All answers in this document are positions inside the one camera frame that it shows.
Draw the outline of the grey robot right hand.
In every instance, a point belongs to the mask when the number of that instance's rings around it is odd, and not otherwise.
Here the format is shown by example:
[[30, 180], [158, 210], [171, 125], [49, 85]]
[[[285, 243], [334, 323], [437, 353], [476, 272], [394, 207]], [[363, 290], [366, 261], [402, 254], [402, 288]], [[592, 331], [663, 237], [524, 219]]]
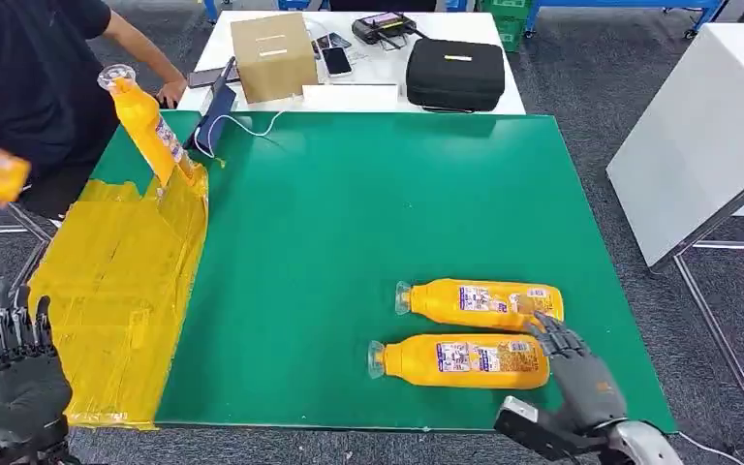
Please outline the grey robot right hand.
[[626, 419], [627, 403], [606, 363], [562, 321], [540, 311], [534, 316], [526, 328], [548, 357], [562, 397], [555, 424], [580, 434]]

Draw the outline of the person's left hand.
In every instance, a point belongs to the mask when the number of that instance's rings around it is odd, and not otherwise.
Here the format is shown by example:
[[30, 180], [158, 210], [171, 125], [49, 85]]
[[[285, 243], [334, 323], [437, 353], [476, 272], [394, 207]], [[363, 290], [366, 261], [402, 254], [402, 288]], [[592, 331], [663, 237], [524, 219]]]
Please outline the person's left hand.
[[185, 78], [165, 82], [164, 85], [155, 94], [156, 101], [161, 109], [176, 109], [184, 91], [187, 88]]

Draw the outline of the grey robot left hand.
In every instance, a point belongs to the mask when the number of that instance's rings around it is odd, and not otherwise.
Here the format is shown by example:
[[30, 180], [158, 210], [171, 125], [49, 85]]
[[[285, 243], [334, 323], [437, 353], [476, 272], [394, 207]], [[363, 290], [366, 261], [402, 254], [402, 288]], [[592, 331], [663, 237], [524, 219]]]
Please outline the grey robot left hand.
[[54, 346], [44, 295], [30, 314], [30, 288], [0, 279], [0, 441], [23, 443], [64, 417], [72, 396]]

